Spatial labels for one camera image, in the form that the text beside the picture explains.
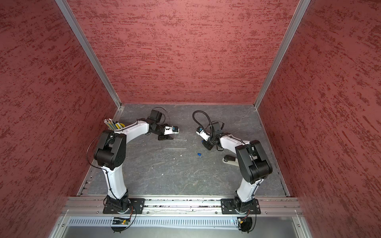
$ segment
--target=black mounting plate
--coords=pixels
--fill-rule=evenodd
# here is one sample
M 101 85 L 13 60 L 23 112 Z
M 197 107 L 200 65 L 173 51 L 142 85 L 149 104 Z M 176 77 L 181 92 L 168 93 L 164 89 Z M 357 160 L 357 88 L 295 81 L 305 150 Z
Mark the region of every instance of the black mounting plate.
M 221 210 L 222 214 L 240 214 L 235 208 L 232 207 L 233 198 L 222 198 L 221 199 Z M 254 205 L 250 206 L 250 214 L 255 214 L 254 209 L 257 212 L 257 215 L 261 213 L 261 208 L 259 207 L 258 199 L 253 199 Z
M 134 214 L 136 210 L 136 214 L 142 214 L 143 208 L 144 208 L 144 198 L 130 198 L 130 202 L 132 206 L 134 206 Z M 119 214 L 117 211 L 115 211 L 111 206 L 105 206 L 103 208 L 103 214 Z

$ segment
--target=aluminum frame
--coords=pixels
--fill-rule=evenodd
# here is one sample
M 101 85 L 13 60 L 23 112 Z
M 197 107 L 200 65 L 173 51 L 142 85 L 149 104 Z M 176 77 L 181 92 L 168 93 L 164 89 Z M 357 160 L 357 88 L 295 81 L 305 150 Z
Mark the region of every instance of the aluminum frame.
M 257 115 L 258 115 L 258 118 L 259 118 L 259 123 L 260 123 L 261 126 L 262 126 L 264 135 L 266 136 L 266 142 L 267 142 L 267 143 L 269 144 L 269 146 L 270 146 L 270 153 L 272 153 L 272 155 L 273 155 L 274 158 L 275 158 L 275 167 L 276 167 L 276 168 L 275 168 L 275 171 L 276 171 L 277 173 L 279 173 L 280 183 L 282 184 L 282 187 L 283 187 L 283 190 L 284 190 L 285 193 L 286 193 L 286 196 L 291 196 L 290 191 L 288 190 L 287 185 L 286 185 L 286 182 L 285 182 L 285 180 L 284 180 L 284 178 L 283 178 L 283 174 L 282 174 L 282 172 L 281 172 L 281 170 L 280 170 L 280 167 L 279 167 L 279 164 L 278 164 L 278 160 L 277 160 L 277 158 L 275 157 L 274 150 L 272 149 L 272 145 L 271 145 L 271 143 L 270 143 L 269 137 L 267 136 L 266 129 L 264 128 L 264 125 L 263 125 L 263 122 L 262 122 L 262 119 L 261 119 L 261 115 L 259 114 L 258 109 L 256 109 L 255 111 L 257 112 Z
M 259 105 L 261 104 L 262 99 L 263 99 L 264 95 L 266 94 L 267 89 L 270 86 L 272 78 L 274 77 L 275 72 L 277 71 L 280 62 L 282 61 L 283 56 L 285 55 L 292 38 L 294 37 L 296 29 L 298 28 L 299 23 L 302 20 L 303 15 L 306 12 L 306 9 L 307 9 L 309 3 L 310 3 L 310 0 L 300 0 L 300 2 L 298 3 L 296 10 L 295 10 L 295 13 L 294 13 L 293 17 L 291 18 L 290 24 L 288 25 L 286 34 L 283 37 L 283 40 L 280 43 L 278 52 L 275 55 L 274 61 L 272 62 L 269 73 L 267 74 L 267 76 L 263 82 L 263 85 L 261 87 L 261 90 L 259 91 L 258 96 L 255 99 L 255 102 L 253 104 L 255 106 L 255 109 L 258 109 Z
M 101 78 L 103 84 L 105 85 L 107 91 L 109 92 L 112 100 L 114 101 L 115 105 L 120 108 L 122 105 L 122 102 L 120 101 L 117 93 L 115 92 L 115 89 L 113 88 L 109 78 L 106 75 L 106 72 L 103 70 L 101 63 L 99 62 L 98 58 L 96 57 L 95 52 L 93 51 L 93 48 L 91 47 L 89 41 L 87 40 L 85 34 L 83 33 L 77 19 L 75 18 L 72 10 L 70 9 L 69 4 L 66 0 L 55 0 L 58 7 L 60 8 L 62 14 L 64 15 L 67 23 L 70 25 L 71 29 L 73 30 L 75 36 L 77 37 L 79 43 L 81 44 L 83 50 L 85 51 L 87 57 L 93 64 L 96 72 L 98 73 L 99 77 Z
M 103 199 L 106 195 L 69 197 L 62 209 L 62 216 L 115 216 L 103 214 Z M 225 196 L 139 196 L 144 198 L 143 213 L 138 216 L 232 216 L 222 214 L 221 199 Z M 303 216 L 297 198 L 291 197 L 256 197 L 261 206 L 257 216 L 294 217 Z
M 293 217 L 292 220 L 299 238 L 312 238 L 312 234 L 304 217 Z

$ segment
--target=gray work surface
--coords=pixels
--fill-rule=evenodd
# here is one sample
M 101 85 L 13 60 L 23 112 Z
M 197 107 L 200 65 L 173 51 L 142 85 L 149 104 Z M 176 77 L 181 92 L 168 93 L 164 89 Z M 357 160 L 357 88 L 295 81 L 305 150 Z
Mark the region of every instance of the gray work surface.
M 64 238 L 149 237 L 149 238 L 297 238 L 295 225 L 290 217 L 257 217 L 252 232 L 203 228 L 134 227 L 113 233 L 111 227 L 67 227 Z
M 158 141 L 157 135 L 141 135 L 127 144 L 123 163 L 124 182 L 129 194 L 134 195 L 216 195 L 233 196 L 239 188 L 242 175 L 239 168 L 222 162 L 223 157 L 235 155 L 224 150 L 211 151 L 202 145 L 196 134 L 198 124 L 192 119 L 195 110 L 206 112 L 211 121 L 225 123 L 224 132 L 242 140 L 259 140 L 273 166 L 273 173 L 261 184 L 257 196 L 285 196 L 275 158 L 270 152 L 266 136 L 252 105 L 144 105 L 127 104 L 119 119 L 126 126 L 136 119 L 147 118 L 154 107 L 163 107 L 170 116 L 170 124 L 179 127 L 174 138 L 187 141 Z M 206 116 L 196 114 L 205 127 Z M 185 150 L 165 150 L 166 147 L 185 147 Z M 103 172 L 95 169 L 87 194 L 106 194 Z

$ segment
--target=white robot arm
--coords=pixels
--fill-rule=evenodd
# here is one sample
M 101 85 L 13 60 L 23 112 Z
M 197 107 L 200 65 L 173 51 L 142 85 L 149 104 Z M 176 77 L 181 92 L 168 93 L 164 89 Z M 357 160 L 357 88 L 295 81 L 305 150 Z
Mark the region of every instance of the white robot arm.
M 160 141 L 171 140 L 173 138 L 169 136 L 170 134 L 179 133 L 177 126 L 160 125 L 161 117 L 161 112 L 152 110 L 147 119 L 138 119 L 134 124 L 119 130 L 105 130 L 100 136 L 94 152 L 94 159 L 97 160 L 106 177 L 108 192 L 105 207 L 112 208 L 113 211 L 121 214 L 129 211 L 130 201 L 122 174 L 122 164 L 126 157 L 126 144 L 147 133 L 157 134 Z M 104 209 L 103 213 L 108 213 L 110 210 Z
M 199 112 L 208 118 L 211 133 L 206 132 L 205 128 L 195 119 L 194 115 Z M 217 150 L 220 147 L 236 154 L 237 158 L 226 155 L 223 161 L 240 168 L 243 178 L 233 206 L 238 213 L 247 212 L 259 185 L 272 173 L 272 166 L 261 143 L 257 140 L 243 141 L 230 133 L 223 133 L 224 124 L 221 126 L 218 121 L 210 121 L 209 116 L 203 111 L 195 111 L 193 119 L 200 125 L 196 129 L 196 133 L 203 138 L 202 144 L 205 148 L 211 150 L 216 146 Z

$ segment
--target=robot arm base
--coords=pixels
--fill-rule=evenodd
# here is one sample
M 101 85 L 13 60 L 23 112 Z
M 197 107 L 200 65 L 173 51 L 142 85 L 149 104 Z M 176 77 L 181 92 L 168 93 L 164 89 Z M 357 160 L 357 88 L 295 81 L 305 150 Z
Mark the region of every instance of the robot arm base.
M 221 211 L 222 214 L 247 214 L 250 209 L 250 214 L 260 214 L 261 209 L 257 199 L 253 199 L 248 202 L 241 202 L 241 200 L 236 196 L 233 198 L 223 198 L 221 199 Z
M 128 199 L 128 192 L 126 192 L 120 199 L 114 199 L 107 195 L 103 214 L 124 214 L 129 213 L 131 211 L 130 209 L 131 202 Z

